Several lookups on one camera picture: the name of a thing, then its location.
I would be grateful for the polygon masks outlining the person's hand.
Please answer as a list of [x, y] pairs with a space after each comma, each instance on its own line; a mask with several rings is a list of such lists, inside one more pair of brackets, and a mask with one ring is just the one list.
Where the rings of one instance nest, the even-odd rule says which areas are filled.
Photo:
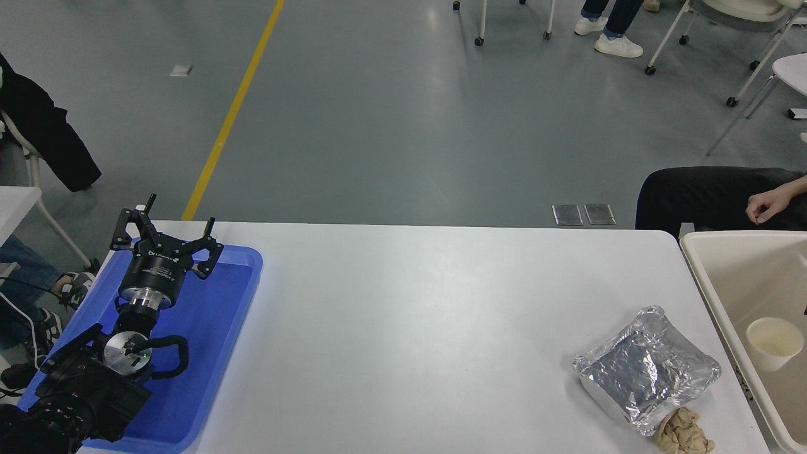
[[755, 225], [764, 224], [785, 210], [793, 198], [793, 191], [784, 187], [751, 195], [746, 205], [746, 217]]

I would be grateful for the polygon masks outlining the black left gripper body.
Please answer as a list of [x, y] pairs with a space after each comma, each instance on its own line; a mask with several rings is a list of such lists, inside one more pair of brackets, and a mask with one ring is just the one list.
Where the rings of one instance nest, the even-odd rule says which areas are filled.
[[172, 236], [159, 240], [141, 239], [134, 245], [132, 262], [124, 275], [124, 296], [149, 288], [165, 297], [177, 297], [185, 274], [192, 267], [192, 253], [183, 249], [185, 241]]

